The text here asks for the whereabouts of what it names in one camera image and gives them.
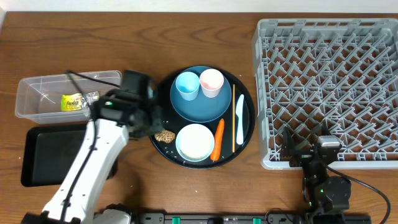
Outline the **light blue bowl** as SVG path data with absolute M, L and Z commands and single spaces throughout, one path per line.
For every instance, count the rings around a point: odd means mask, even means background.
M 175 139 L 175 147 L 180 156 L 189 162 L 205 160 L 213 151 L 213 133 L 202 124 L 189 124 L 183 127 Z

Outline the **yellow foil snack wrapper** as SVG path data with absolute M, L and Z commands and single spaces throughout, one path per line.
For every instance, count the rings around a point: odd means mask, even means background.
M 82 96 L 81 93 L 62 95 L 61 111 L 88 110 L 89 105 L 98 100 L 99 97 L 100 94 L 98 91 L 87 93 L 85 96 Z

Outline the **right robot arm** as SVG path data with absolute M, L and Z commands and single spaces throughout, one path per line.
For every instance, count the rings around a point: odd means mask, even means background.
M 303 199 L 310 205 L 292 223 L 344 223 L 343 211 L 349 209 L 351 182 L 342 176 L 328 175 L 328 164 L 336 161 L 342 145 L 326 127 L 309 150 L 299 149 L 288 128 L 282 132 L 282 155 L 290 167 L 303 170 Z

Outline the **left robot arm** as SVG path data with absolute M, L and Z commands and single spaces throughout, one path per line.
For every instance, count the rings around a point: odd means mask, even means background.
M 89 105 L 85 138 L 60 188 L 41 214 L 26 213 L 23 223 L 134 223 L 123 205 L 95 208 L 108 175 L 130 138 L 161 132 L 157 91 L 119 88 Z

